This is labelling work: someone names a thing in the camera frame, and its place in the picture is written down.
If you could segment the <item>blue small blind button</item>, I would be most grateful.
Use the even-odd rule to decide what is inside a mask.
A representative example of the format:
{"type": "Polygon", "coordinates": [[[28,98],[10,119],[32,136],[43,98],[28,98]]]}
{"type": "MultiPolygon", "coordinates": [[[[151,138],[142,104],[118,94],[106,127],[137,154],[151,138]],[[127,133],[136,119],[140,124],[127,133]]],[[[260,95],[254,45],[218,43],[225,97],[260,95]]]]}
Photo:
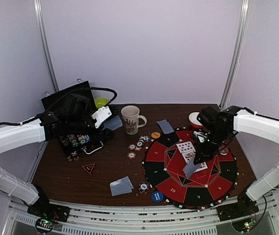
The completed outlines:
{"type": "Polygon", "coordinates": [[[160,203],[160,202],[163,201],[164,195],[159,191],[155,191],[155,192],[152,193],[151,198],[152,198],[153,202],[160,203]]]}

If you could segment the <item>orange big blind button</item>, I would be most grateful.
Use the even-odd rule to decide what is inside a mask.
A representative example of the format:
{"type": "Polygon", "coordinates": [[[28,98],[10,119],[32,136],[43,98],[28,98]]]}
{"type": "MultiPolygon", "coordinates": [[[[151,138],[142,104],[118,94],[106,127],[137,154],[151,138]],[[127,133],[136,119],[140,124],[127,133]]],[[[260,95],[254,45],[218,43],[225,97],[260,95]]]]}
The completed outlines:
{"type": "Polygon", "coordinates": [[[151,137],[153,138],[153,139],[157,139],[157,138],[159,138],[161,136],[161,134],[159,133],[159,132],[152,132],[151,133],[151,137]]]}

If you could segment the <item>clear red round button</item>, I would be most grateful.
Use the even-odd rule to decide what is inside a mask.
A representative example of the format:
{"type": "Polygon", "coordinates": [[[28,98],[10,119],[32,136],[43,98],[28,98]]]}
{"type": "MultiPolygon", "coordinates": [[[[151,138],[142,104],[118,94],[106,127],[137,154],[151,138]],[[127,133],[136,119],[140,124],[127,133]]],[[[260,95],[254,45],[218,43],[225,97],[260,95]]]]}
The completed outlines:
{"type": "Polygon", "coordinates": [[[223,149],[220,150],[220,154],[224,155],[224,156],[227,155],[228,152],[229,152],[229,150],[227,148],[223,148],[223,149]]]}

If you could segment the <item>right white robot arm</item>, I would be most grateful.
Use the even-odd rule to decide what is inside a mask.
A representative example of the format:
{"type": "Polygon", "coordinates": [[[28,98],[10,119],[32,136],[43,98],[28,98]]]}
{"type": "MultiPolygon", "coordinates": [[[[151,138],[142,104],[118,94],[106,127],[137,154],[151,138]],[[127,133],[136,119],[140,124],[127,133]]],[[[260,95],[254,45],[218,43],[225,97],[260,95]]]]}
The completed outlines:
{"type": "MultiPolygon", "coordinates": [[[[196,119],[207,130],[207,135],[204,139],[193,135],[196,144],[195,165],[213,159],[223,141],[232,139],[236,134],[253,137],[264,148],[257,151],[263,157],[279,148],[279,118],[265,116],[246,107],[230,106],[216,110],[209,106],[202,109],[196,119]]],[[[238,195],[233,209],[236,215],[244,216],[257,200],[279,188],[279,159],[270,159],[274,167],[238,195]]]]}

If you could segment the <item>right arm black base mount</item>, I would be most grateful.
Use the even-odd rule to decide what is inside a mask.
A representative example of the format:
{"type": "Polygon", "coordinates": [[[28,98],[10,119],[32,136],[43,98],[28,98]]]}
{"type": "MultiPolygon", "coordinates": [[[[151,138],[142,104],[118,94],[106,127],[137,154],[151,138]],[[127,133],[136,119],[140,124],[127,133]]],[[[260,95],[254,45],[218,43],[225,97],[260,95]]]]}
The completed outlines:
{"type": "Polygon", "coordinates": [[[259,212],[256,202],[244,202],[242,200],[217,207],[217,214],[220,221],[234,220],[243,216],[248,216],[252,212],[259,212]]]}

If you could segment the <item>blue playing card deck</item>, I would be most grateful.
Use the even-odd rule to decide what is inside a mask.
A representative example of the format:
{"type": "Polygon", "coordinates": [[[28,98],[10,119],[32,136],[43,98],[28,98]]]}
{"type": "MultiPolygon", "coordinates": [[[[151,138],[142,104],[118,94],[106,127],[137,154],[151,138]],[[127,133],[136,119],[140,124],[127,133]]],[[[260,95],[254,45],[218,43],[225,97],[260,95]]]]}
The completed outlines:
{"type": "Polygon", "coordinates": [[[109,130],[112,130],[112,131],[115,131],[116,129],[118,129],[122,126],[123,126],[123,122],[118,115],[109,119],[109,120],[106,120],[103,123],[103,128],[104,129],[109,129],[109,130]]]}

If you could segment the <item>red triangular chip holder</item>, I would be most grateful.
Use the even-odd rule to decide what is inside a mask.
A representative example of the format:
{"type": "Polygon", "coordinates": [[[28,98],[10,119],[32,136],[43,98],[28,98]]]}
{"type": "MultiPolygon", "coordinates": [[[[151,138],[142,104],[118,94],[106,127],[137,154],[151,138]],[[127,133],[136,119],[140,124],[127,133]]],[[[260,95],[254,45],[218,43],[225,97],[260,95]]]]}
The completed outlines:
{"type": "Polygon", "coordinates": [[[92,164],[83,165],[82,168],[83,168],[84,171],[86,171],[89,175],[92,175],[95,166],[96,166],[96,164],[95,164],[95,163],[92,163],[92,164]]]}

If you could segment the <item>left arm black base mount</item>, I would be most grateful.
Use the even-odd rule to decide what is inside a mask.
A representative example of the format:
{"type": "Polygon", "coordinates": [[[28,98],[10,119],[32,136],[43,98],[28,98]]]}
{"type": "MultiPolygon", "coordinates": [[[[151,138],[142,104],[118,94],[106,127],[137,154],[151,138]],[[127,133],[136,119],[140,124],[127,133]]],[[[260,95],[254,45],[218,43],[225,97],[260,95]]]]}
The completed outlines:
{"type": "Polygon", "coordinates": [[[34,205],[27,206],[27,212],[32,215],[36,215],[40,218],[46,219],[51,222],[67,222],[70,208],[51,203],[35,203],[34,205]]]}

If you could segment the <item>dealt card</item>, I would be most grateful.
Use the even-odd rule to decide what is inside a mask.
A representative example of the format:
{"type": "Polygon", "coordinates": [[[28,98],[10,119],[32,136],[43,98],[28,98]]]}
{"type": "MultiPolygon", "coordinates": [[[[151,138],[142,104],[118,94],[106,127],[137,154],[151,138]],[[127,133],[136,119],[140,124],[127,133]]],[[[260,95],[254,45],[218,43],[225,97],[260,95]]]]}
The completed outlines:
{"type": "Polygon", "coordinates": [[[170,134],[170,133],[174,132],[173,127],[166,119],[157,121],[156,123],[160,127],[163,134],[170,134]]]}
{"type": "Polygon", "coordinates": [[[131,193],[133,186],[129,183],[129,181],[114,181],[110,183],[110,190],[112,196],[118,196],[131,193]]]}

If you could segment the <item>stack of poker chips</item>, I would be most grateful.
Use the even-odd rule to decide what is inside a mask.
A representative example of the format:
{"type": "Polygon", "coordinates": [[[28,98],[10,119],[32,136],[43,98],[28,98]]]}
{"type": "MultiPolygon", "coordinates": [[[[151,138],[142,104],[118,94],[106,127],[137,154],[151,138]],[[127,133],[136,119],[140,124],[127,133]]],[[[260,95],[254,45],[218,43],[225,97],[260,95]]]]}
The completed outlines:
{"type": "Polygon", "coordinates": [[[149,140],[149,136],[141,136],[135,143],[135,150],[140,151],[149,140]]]}

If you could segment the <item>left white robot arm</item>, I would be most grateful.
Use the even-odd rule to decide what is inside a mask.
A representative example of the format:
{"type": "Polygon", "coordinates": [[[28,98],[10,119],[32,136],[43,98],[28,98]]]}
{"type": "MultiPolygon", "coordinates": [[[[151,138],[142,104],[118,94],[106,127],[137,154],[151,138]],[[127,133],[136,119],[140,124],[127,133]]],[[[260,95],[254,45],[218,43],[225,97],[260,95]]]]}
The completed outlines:
{"type": "MultiPolygon", "coordinates": [[[[88,135],[96,144],[110,138],[114,131],[105,122],[119,114],[111,105],[117,93],[109,88],[71,87],[51,96],[52,102],[44,112],[22,122],[0,122],[0,154],[32,143],[46,142],[70,134],[88,135]],[[82,95],[82,91],[104,91],[113,97],[103,107],[95,109],[94,101],[82,95]]],[[[0,167],[0,191],[18,197],[42,217],[49,217],[53,207],[42,190],[26,183],[0,167]]]]}

